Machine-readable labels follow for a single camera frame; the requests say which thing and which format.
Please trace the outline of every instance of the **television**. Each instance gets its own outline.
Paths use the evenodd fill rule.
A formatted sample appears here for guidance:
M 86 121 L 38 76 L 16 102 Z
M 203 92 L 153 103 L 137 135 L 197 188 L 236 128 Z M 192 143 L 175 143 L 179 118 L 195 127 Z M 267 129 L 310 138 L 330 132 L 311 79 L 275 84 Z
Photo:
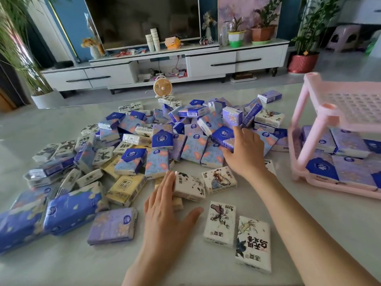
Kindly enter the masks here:
M 107 50 L 146 45 L 157 28 L 160 42 L 201 38 L 198 0 L 85 0 Z

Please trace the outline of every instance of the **stack of paper cups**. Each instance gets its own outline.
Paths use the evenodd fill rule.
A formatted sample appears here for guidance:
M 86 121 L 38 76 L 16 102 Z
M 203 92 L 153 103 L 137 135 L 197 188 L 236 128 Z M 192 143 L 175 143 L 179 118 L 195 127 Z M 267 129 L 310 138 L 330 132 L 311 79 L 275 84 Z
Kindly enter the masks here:
M 160 41 L 159 41 L 159 36 L 157 34 L 156 28 L 151 29 L 151 35 L 152 35 L 152 40 L 154 42 L 156 51 L 160 51 Z
M 147 39 L 147 44 L 148 44 L 149 51 L 150 52 L 154 52 L 155 51 L 155 47 L 154 47 L 154 41 L 152 39 L 152 35 L 148 34 L 148 35 L 145 36 L 145 38 Z

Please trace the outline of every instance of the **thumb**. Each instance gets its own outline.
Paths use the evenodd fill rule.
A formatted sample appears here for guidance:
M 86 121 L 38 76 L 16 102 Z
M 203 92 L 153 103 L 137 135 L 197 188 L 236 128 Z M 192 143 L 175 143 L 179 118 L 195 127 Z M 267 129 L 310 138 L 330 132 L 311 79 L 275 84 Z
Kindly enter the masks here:
M 224 155 L 225 159 L 230 158 L 232 155 L 232 152 L 230 151 L 230 149 L 222 147 L 221 151 L 222 151 L 222 154 Z
M 198 207 L 189 212 L 188 216 L 181 222 L 181 226 L 184 229 L 184 232 L 189 233 L 193 230 L 193 227 L 196 225 L 198 217 L 202 214 L 204 208 Z

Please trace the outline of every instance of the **television frame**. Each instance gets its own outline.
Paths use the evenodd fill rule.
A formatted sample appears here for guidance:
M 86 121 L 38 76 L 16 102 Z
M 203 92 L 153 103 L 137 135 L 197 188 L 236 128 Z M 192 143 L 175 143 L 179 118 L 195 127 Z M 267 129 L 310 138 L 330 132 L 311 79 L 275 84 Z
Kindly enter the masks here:
M 94 23 L 94 19 L 93 19 L 93 16 L 91 15 L 91 12 L 87 6 L 87 2 L 86 0 L 83 0 L 86 4 L 86 9 L 90 15 L 90 18 L 91 20 L 93 21 L 93 24 L 94 24 L 94 28 L 95 28 L 95 31 L 97 33 L 97 35 L 99 36 L 99 33 L 98 33 L 98 29 Z M 185 39 L 180 39 L 180 41 L 190 41 L 190 40 L 199 40 L 202 38 L 202 33 L 201 33 L 201 16 L 200 16 L 200 0 L 197 0 L 197 5 L 198 5 L 198 28 L 199 28 L 199 32 L 200 32 L 200 37 L 194 37 L 194 38 L 185 38 Z M 121 49 L 127 49 L 127 48 L 135 48 L 135 47 L 142 47 L 142 46 L 148 46 L 148 43 L 145 43 L 145 44 L 139 44 L 139 45 L 131 45 L 131 46 L 124 46 L 124 47 L 117 47 L 117 48 L 109 48 L 109 49 L 106 49 L 104 48 L 104 50 L 106 51 L 113 51 L 113 50 L 121 50 Z

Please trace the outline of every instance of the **plastic stool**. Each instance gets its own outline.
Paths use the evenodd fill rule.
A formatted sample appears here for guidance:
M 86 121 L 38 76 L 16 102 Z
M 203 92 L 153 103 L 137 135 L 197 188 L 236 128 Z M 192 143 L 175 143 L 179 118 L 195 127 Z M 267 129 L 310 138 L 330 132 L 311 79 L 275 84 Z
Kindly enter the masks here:
M 326 49 L 341 52 L 344 49 L 354 48 L 359 39 L 360 28 L 361 25 L 338 26 L 332 34 Z

